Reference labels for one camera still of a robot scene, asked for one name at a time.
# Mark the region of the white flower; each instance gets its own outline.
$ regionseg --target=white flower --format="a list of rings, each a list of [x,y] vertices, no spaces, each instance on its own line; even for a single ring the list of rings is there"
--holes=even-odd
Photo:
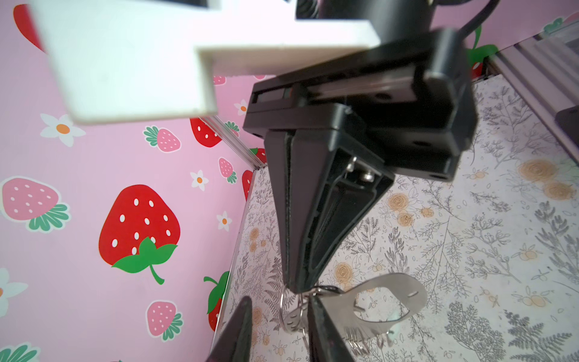
[[[223,215],[217,215],[217,220],[219,221],[217,224],[218,230],[225,229],[229,231],[229,224],[231,224],[233,220],[227,217],[227,211],[224,211]]]
[[[73,126],[70,117],[66,114],[60,119],[56,119],[48,114],[40,114],[40,118],[42,118],[48,126],[40,132],[40,135],[46,138],[58,137],[69,147],[72,147],[74,137],[80,137],[86,134],[82,129]]]
[[[238,116],[243,116],[247,112],[247,102],[245,101],[245,99],[242,99],[241,103],[235,103],[234,106],[235,108],[238,109],[237,110]]]
[[[193,177],[193,182],[191,183],[191,187],[198,187],[201,191],[205,191],[205,184],[209,182],[207,177],[203,177],[203,171],[199,170],[199,172],[191,172],[191,177]]]
[[[4,317],[8,311],[8,298],[22,293],[28,284],[8,283],[8,270],[0,268],[0,317]]]

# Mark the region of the black cylinder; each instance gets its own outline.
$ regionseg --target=black cylinder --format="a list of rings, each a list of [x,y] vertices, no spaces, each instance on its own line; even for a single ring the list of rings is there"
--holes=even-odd
[[[322,0],[318,19],[370,20],[381,43],[385,44],[428,32],[435,3],[429,0]]]

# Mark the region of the table surface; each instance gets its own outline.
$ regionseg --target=table surface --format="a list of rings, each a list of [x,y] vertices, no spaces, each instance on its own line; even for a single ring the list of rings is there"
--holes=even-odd
[[[320,283],[348,290],[407,273],[428,304],[394,346],[359,361],[579,360],[579,169],[501,76],[474,86],[479,127],[452,183],[399,176],[343,241]],[[217,335],[243,295],[252,362],[309,361],[280,331],[279,235],[267,169],[256,171]],[[293,308],[296,299],[287,295]],[[400,310],[386,288],[358,295],[360,317]]]

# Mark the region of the strawberry stem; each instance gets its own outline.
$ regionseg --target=strawberry stem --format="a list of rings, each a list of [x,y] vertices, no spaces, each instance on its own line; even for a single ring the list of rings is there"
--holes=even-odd
[[[151,273],[153,273],[153,277],[155,278],[157,283],[163,284],[165,282],[164,279],[162,279],[160,276],[157,275],[157,273],[155,273],[155,270],[153,269],[153,264],[149,265],[149,269],[151,270]]]
[[[219,283],[217,283],[212,277],[209,277],[209,276],[206,276],[205,278],[203,278],[203,281],[212,281],[216,285],[219,285]]]

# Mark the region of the orange flower center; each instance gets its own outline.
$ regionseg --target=orange flower center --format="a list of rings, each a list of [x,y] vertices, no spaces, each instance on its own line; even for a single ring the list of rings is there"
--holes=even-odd
[[[56,130],[62,134],[68,134],[71,131],[71,129],[68,128],[67,125],[58,125],[56,126]]]

